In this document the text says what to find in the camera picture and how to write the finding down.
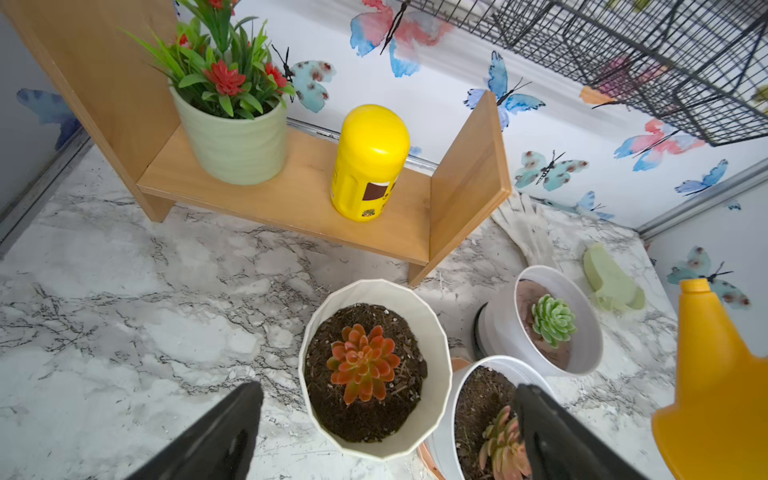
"ceramic pot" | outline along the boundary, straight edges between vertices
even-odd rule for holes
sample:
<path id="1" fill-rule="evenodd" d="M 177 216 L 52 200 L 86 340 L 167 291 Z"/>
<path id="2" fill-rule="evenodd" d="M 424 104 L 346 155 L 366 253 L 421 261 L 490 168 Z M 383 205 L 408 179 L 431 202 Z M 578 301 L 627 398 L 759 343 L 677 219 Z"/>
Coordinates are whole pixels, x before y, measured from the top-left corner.
<path id="1" fill-rule="evenodd" d="M 555 398 L 552 388 L 544 380 L 544 377 L 539 375 L 525 362 L 513 359 L 510 356 L 488 356 L 457 370 L 453 374 L 451 395 L 448 397 L 448 407 L 445 415 L 440 420 L 437 429 L 426 440 L 427 449 L 429 449 L 435 465 L 446 480 L 464 480 L 462 466 L 458 462 L 458 454 L 456 453 L 456 434 L 454 431 L 456 402 L 458 401 L 458 394 L 462 391 L 467 378 L 469 378 L 469 374 L 479 366 L 484 366 L 501 373 L 515 386 L 521 383 L 539 386 L 549 396 Z"/>
<path id="2" fill-rule="evenodd" d="M 170 87 L 181 124 L 197 163 L 221 181 L 254 185 L 280 172 L 286 157 L 286 119 L 282 104 L 256 120 L 220 118 L 197 110 Z"/>
<path id="3" fill-rule="evenodd" d="M 533 280 L 562 298 L 576 315 L 577 332 L 571 334 L 571 358 L 565 369 L 558 368 L 538 351 L 525 332 L 518 314 L 518 285 Z M 603 336 L 591 304 L 581 290 L 559 271 L 544 265 L 523 270 L 505 286 L 480 313 L 477 340 L 485 355 L 510 355 L 519 358 L 543 376 L 582 376 L 598 367 L 603 358 Z"/>
<path id="4" fill-rule="evenodd" d="M 318 326 L 339 309 L 356 303 L 383 305 L 397 312 L 408 322 L 408 326 L 419 342 L 419 350 L 427 362 L 428 375 L 422 384 L 421 401 L 400 430 L 376 443 L 347 442 L 326 430 L 315 415 L 304 381 L 306 349 L 315 336 Z M 387 280 L 358 280 L 328 295 L 306 326 L 299 354 L 301 392 L 312 423 L 342 452 L 375 460 L 384 461 L 408 455 L 437 428 L 451 391 L 451 376 L 448 338 L 435 312 L 412 290 Z"/>

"blue butterfly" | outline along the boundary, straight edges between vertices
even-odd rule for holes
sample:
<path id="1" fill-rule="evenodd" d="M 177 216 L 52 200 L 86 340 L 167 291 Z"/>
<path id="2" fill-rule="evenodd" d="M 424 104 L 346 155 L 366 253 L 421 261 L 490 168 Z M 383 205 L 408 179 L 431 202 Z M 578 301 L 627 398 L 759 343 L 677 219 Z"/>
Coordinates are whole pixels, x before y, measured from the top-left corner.
<path id="1" fill-rule="evenodd" d="M 546 200 L 542 198 L 536 198 L 536 200 L 542 202 L 544 205 L 557 208 L 572 214 L 583 215 L 584 217 L 599 218 L 600 220 L 610 220 L 614 217 L 613 214 L 606 214 L 598 212 L 598 208 L 603 208 L 602 204 L 594 205 L 594 192 L 588 191 L 584 196 L 576 203 L 575 207 L 569 207 L 568 205 L 559 204 L 552 200 Z"/>
<path id="2" fill-rule="evenodd" d="M 598 208 L 603 208 L 603 204 L 594 205 L 594 192 L 588 191 L 582 198 L 576 203 L 576 212 L 585 217 L 599 218 L 600 220 L 610 220 L 614 217 L 613 214 L 606 214 L 598 212 Z"/>
<path id="3" fill-rule="evenodd" d="M 498 105 L 498 119 L 502 123 L 502 131 L 509 126 L 509 113 L 516 115 L 521 111 L 538 110 L 539 107 L 544 107 L 546 103 L 531 95 L 523 95 L 514 93 L 516 90 L 523 88 L 527 84 L 520 85 L 520 81 L 507 91 L 507 67 L 504 65 L 504 58 L 496 51 L 491 54 L 491 67 L 488 69 L 488 74 L 491 77 L 488 80 L 488 88 L 496 95 L 496 104 Z M 480 98 L 485 93 L 482 88 L 473 88 L 467 92 L 467 99 L 464 100 L 464 105 L 475 110 L 478 106 Z"/>
<path id="4" fill-rule="evenodd" d="M 726 273 L 733 273 L 733 271 L 720 272 L 724 264 L 725 262 L 720 262 L 717 271 L 710 275 L 709 272 L 712 270 L 710 256 L 707 255 L 704 248 L 694 247 L 690 249 L 687 261 L 675 263 L 675 266 L 672 267 L 672 273 L 667 275 L 667 282 L 678 285 L 681 280 L 706 278 L 707 282 L 712 286 L 712 291 L 723 299 L 726 305 L 737 310 L 748 310 L 752 305 L 749 297 L 730 283 L 717 278 Z"/>
<path id="5" fill-rule="evenodd" d="M 19 103 L 34 111 L 40 117 L 40 124 L 59 124 L 56 150 L 63 147 L 69 137 L 80 128 L 80 121 L 69 109 L 61 95 L 43 90 L 22 88 L 16 94 Z"/>
<path id="6" fill-rule="evenodd" d="M 336 74 L 333 65 L 327 61 L 300 61 L 290 68 L 290 74 L 293 77 L 296 96 L 301 104 L 315 113 L 321 111 L 328 100 L 328 91 L 318 82 L 331 81 Z"/>
<path id="7" fill-rule="evenodd" d="M 728 168 L 728 160 L 721 160 L 715 168 L 710 170 L 708 175 L 704 175 L 701 182 L 698 180 L 686 180 L 679 187 L 675 187 L 674 190 L 679 194 L 688 195 L 698 194 L 705 191 L 707 188 L 712 187 L 720 178 L 725 175 L 725 170 Z"/>
<path id="8" fill-rule="evenodd" d="M 547 164 L 544 155 L 534 151 L 525 152 L 522 155 L 523 168 L 519 168 L 515 172 L 515 187 L 523 188 L 530 185 L 538 177 L 536 184 L 544 179 L 544 189 L 553 191 L 571 181 L 571 174 L 580 172 L 589 166 L 589 162 L 583 160 L 567 160 L 555 163 L 558 158 L 554 157 L 554 151 L 552 151 L 552 161 Z"/>

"white glove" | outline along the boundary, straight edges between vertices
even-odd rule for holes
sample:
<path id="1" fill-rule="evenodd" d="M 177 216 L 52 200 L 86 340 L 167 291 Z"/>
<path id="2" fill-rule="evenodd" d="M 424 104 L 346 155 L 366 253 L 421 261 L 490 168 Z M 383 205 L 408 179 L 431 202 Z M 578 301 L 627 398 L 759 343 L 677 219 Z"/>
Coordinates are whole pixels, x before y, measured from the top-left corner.
<path id="1" fill-rule="evenodd" d="M 546 265 L 560 269 L 554 261 L 554 247 L 547 236 L 544 209 L 534 209 L 531 198 L 516 190 L 491 218 L 522 250 L 528 265 Z"/>

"terracotta saucer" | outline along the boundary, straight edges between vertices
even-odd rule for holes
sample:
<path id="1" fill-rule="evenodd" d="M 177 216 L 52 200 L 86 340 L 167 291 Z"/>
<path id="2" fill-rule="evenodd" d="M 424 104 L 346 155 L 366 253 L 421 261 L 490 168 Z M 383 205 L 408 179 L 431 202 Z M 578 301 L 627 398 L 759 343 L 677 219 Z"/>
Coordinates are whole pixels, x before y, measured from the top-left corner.
<path id="1" fill-rule="evenodd" d="M 451 368 L 453 368 L 453 371 L 455 372 L 458 369 L 463 369 L 467 365 L 471 364 L 467 359 L 463 359 L 461 357 L 453 357 L 451 358 Z M 438 479 L 438 480 L 445 480 L 445 477 L 442 476 L 442 473 L 437 469 L 437 465 L 435 465 L 435 461 L 432 460 L 432 454 L 429 453 L 429 449 L 427 449 L 426 442 L 422 442 L 421 445 L 416 449 L 416 451 L 419 453 L 419 458 L 424 462 L 424 465 L 429 469 L 430 472 Z"/>

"yellow bottle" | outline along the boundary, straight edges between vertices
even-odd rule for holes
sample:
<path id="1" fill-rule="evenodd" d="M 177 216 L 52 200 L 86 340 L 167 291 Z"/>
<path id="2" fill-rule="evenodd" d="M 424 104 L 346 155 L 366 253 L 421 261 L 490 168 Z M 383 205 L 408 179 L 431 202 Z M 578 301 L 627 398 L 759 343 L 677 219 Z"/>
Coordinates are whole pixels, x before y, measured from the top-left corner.
<path id="1" fill-rule="evenodd" d="M 680 282 L 675 403 L 653 417 L 678 480 L 768 478 L 768 359 L 750 353 L 707 279 Z"/>
<path id="2" fill-rule="evenodd" d="M 406 124 L 387 108 L 362 105 L 344 119 L 331 201 L 344 217 L 367 222 L 389 200 L 411 147 Z"/>

